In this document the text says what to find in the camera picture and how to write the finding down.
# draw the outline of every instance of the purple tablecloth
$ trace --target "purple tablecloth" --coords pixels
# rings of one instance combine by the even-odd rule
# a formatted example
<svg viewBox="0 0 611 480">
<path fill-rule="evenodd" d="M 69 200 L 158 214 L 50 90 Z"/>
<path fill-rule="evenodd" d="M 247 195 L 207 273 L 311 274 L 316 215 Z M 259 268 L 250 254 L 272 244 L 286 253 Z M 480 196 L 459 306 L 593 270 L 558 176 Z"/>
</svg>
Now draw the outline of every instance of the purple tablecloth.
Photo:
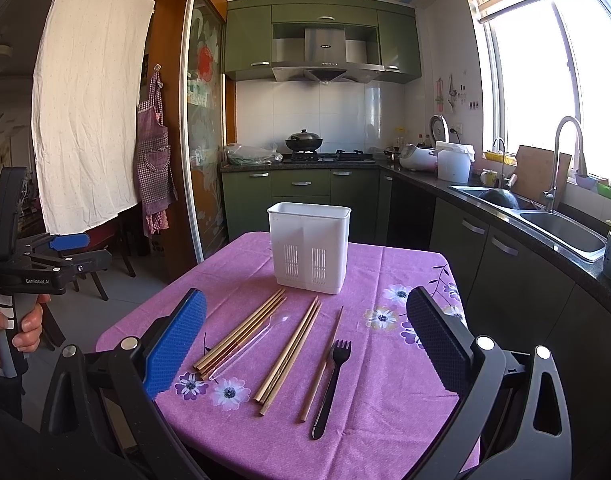
<svg viewBox="0 0 611 480">
<path fill-rule="evenodd" d="M 463 309 L 454 279 L 437 253 L 349 244 L 343 290 L 320 295 L 323 307 L 279 395 L 265 416 L 251 399 L 311 303 L 314 293 L 289 288 L 278 312 L 290 314 L 217 381 L 196 381 L 192 364 L 266 300 L 277 282 L 270 236 L 250 233 L 187 272 L 97 342 L 111 349 L 141 336 L 156 317 L 172 312 L 188 288 L 208 300 L 208 318 L 175 384 L 156 397 L 170 425 L 189 446 L 249 478 L 342 480 L 403 478 L 449 416 L 457 396 L 445 390 L 405 318 L 408 292 L 423 285 L 444 311 Z M 329 371 L 306 423 L 298 423 L 339 308 L 337 337 L 352 341 L 341 368 L 324 436 L 309 435 Z M 477 448 L 467 463 L 476 464 Z"/>
</svg>

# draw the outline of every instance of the window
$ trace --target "window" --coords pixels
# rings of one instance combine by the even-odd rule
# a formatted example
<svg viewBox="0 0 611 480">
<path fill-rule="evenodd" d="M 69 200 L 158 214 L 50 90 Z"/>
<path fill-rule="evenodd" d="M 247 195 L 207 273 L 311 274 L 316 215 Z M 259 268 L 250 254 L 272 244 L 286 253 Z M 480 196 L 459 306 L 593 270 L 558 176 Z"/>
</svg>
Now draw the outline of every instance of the window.
<svg viewBox="0 0 611 480">
<path fill-rule="evenodd" d="M 488 29 L 498 81 L 495 130 L 520 144 L 553 149 L 561 119 L 583 127 L 588 172 L 611 179 L 611 16 L 598 0 L 473 0 Z M 578 158 L 567 124 L 561 150 Z"/>
</svg>

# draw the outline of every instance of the cutting board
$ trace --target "cutting board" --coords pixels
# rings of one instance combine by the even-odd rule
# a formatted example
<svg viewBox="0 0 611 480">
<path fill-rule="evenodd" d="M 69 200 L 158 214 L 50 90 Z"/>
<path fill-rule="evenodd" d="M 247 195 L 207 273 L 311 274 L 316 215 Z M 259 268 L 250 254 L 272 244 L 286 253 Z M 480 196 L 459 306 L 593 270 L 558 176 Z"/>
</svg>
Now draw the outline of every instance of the cutting board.
<svg viewBox="0 0 611 480">
<path fill-rule="evenodd" d="M 552 179 L 552 163 L 554 152 L 532 146 L 519 146 L 517 152 L 517 181 L 512 187 L 512 193 L 524 196 L 540 204 L 545 204 L 543 192 L 550 190 Z M 559 153 L 559 171 L 556 175 L 556 203 L 559 205 L 568 182 L 568 169 L 572 155 Z"/>
</svg>

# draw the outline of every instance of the apron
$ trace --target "apron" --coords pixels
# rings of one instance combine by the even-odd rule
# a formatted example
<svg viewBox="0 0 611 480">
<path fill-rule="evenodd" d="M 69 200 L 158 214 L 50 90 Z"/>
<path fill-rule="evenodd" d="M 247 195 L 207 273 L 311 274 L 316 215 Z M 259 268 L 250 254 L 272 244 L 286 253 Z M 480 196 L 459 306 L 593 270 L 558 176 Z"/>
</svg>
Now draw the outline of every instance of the apron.
<svg viewBox="0 0 611 480">
<path fill-rule="evenodd" d="M 144 234 L 151 237 L 168 228 L 167 207 L 177 200 L 170 169 L 168 128 L 164 126 L 163 83 L 156 65 L 150 78 L 148 98 L 137 108 L 135 173 L 144 214 Z"/>
</svg>

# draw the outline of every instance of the cabinet handle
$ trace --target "cabinet handle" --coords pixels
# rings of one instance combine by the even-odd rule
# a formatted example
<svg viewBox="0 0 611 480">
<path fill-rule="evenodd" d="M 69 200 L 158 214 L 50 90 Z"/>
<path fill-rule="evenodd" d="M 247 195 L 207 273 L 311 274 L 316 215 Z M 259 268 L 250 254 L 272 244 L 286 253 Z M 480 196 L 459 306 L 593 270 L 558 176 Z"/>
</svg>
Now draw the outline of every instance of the cabinet handle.
<svg viewBox="0 0 611 480">
<path fill-rule="evenodd" d="M 463 227 L 465 227 L 466 229 L 468 229 L 468 231 L 472 231 L 473 233 L 476 233 L 478 235 L 485 235 L 485 229 L 481 229 L 480 227 L 476 227 L 474 225 L 472 225 L 470 222 L 468 222 L 467 220 L 461 220 L 461 225 Z"/>
<path fill-rule="evenodd" d="M 500 248 L 504 253 L 509 254 L 510 256 L 519 256 L 519 251 L 513 249 L 512 247 L 508 247 L 506 244 L 498 241 L 494 236 L 492 237 L 492 243 Z"/>
</svg>

